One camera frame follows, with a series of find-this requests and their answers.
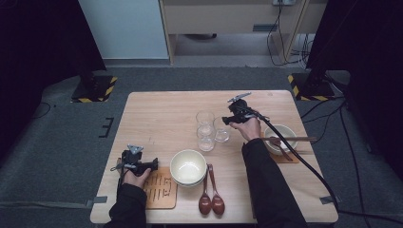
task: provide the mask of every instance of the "ceramic bowl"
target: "ceramic bowl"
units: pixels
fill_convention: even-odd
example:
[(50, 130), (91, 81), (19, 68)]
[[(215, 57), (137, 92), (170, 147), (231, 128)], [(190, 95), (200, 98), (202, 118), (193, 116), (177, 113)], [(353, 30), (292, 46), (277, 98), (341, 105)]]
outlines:
[[(296, 133), (288, 126), (286, 125), (281, 125), (281, 124), (273, 124), (273, 127), (284, 137), (296, 137)], [(278, 135), (270, 128), (267, 127), (264, 130), (264, 137), (265, 138), (270, 138), (270, 137), (277, 137)], [(275, 155), (282, 155), (281, 151), (279, 150), (279, 148), (272, 144), (269, 141), (265, 141), (266, 144), (268, 145), (268, 149), (271, 153), (275, 154)], [(291, 147), (293, 149), (295, 149), (297, 147), (297, 141), (288, 141), (288, 143), (291, 145)], [(290, 152), (290, 149), (288, 149), (288, 147), (284, 144), (284, 142), (281, 142), (281, 148), (284, 149), (284, 151), (286, 153)]]
[(202, 182), (207, 164), (200, 152), (185, 149), (172, 158), (169, 169), (177, 184), (190, 187)]

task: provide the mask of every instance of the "wall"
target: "wall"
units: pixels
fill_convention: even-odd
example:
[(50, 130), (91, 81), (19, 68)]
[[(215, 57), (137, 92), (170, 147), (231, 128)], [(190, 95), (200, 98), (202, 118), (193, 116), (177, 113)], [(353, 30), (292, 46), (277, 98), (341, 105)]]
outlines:
[(103, 59), (168, 59), (158, 0), (79, 0)]

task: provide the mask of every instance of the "person's right hand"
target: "person's right hand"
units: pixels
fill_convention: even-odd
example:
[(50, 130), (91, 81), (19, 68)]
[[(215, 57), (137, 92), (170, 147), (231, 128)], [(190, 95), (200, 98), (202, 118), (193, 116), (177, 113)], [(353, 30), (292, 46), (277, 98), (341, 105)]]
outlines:
[(248, 142), (253, 139), (260, 138), (261, 125), (260, 120), (258, 120), (256, 117), (249, 119), (245, 123), (231, 122), (229, 125), (239, 130), (242, 137)]

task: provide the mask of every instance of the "wooden coaster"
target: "wooden coaster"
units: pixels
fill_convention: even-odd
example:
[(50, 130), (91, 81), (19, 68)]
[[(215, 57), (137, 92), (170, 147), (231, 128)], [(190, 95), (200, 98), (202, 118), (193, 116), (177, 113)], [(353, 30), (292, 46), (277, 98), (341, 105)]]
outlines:
[(292, 159), (292, 161), (288, 161), (284, 156), (276, 155), (276, 154), (273, 154), (272, 152), (270, 152), (270, 147), (269, 147), (269, 145), (267, 145), (266, 142), (264, 142), (264, 145), (266, 146), (267, 150), (269, 150), (270, 157), (272, 157), (272, 159), (276, 163), (299, 163), (299, 159), (297, 159), (297, 157), (292, 152), (287, 153), (288, 156)]
[(178, 184), (172, 179), (169, 167), (151, 172), (144, 183), (147, 194), (145, 209), (172, 209), (176, 205)]

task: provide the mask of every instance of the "black curtain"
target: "black curtain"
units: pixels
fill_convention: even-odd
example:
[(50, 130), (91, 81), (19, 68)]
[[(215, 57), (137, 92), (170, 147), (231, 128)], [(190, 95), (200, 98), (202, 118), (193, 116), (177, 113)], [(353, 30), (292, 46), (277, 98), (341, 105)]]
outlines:
[(329, 0), (307, 67), (350, 72), (345, 95), (368, 149), (403, 180), (402, 15), (401, 0)]
[(0, 161), (44, 88), (106, 70), (78, 1), (0, 0)]

